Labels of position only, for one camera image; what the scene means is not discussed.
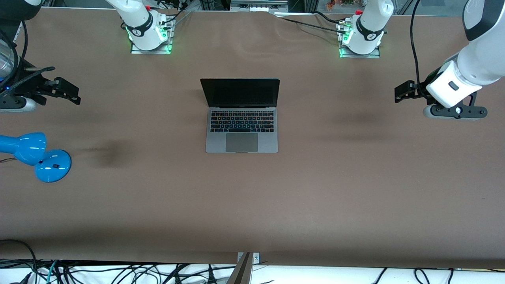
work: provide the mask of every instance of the teal cable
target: teal cable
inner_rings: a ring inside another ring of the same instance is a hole
[[[51,274],[53,272],[53,269],[55,268],[55,265],[56,263],[58,262],[58,260],[55,260],[53,262],[53,264],[51,264],[51,267],[49,268],[49,272],[47,273],[47,281],[45,282],[45,284],[49,284],[51,282]]]

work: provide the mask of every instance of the laptop touchpad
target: laptop touchpad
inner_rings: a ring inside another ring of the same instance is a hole
[[[226,134],[227,152],[257,152],[258,134],[257,133],[227,133]]]

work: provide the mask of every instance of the space bar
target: space bar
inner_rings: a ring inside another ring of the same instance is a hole
[[[230,128],[230,132],[251,132],[250,128]]]

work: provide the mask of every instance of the white floor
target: white floor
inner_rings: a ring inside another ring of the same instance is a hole
[[[86,266],[76,267],[72,270],[105,270],[109,268],[124,268],[126,266]],[[175,268],[175,265],[159,265],[158,269],[161,273],[170,273]],[[194,264],[186,267],[181,271],[181,274],[193,274],[195,272],[207,270],[206,264]],[[216,270],[214,276],[216,279],[228,277],[233,269]],[[354,267],[314,267],[314,266],[267,266],[255,265],[252,273],[251,284],[263,284],[269,281],[272,284],[295,284],[295,283],[317,283],[317,284],[372,284],[379,275],[381,268],[354,268]],[[429,278],[430,284],[446,284],[450,271],[448,270],[424,270]],[[20,282],[28,273],[29,268],[9,268],[0,269],[0,284],[11,284]],[[118,275],[118,271],[108,272],[76,272],[74,275],[78,280],[85,284],[111,284],[112,280]],[[133,273],[125,278],[121,284],[130,284],[133,281]],[[143,275],[137,280],[137,284],[156,284],[159,279],[153,276]],[[203,277],[191,277],[183,283],[200,284],[206,281]],[[44,284],[45,280],[39,277],[38,283]],[[389,268],[382,276],[379,284],[417,284],[414,278],[413,269],[397,269]],[[505,273],[500,272],[484,272],[484,271],[460,271],[455,270],[454,276],[450,284],[503,284],[505,283]],[[31,276],[28,284],[34,284],[34,275]]]

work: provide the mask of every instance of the laptop keyboard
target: laptop keyboard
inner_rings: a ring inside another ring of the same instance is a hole
[[[211,132],[274,132],[274,112],[212,111]]]

